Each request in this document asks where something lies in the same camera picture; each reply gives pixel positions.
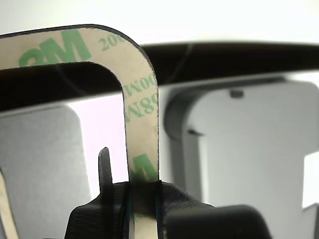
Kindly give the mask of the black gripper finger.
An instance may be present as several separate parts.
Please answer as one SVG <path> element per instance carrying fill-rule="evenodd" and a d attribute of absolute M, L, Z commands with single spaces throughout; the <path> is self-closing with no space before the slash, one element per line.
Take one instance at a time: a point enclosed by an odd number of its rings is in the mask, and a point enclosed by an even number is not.
<path fill-rule="evenodd" d="M 98 156 L 100 194 L 70 214 L 66 239 L 128 239 L 130 224 L 129 184 L 113 183 L 109 149 Z"/>
<path fill-rule="evenodd" d="M 194 198 L 175 184 L 163 181 L 160 181 L 156 186 L 155 200 L 159 239 L 163 238 L 163 221 L 169 212 L 185 209 L 214 208 L 214 206 Z"/>

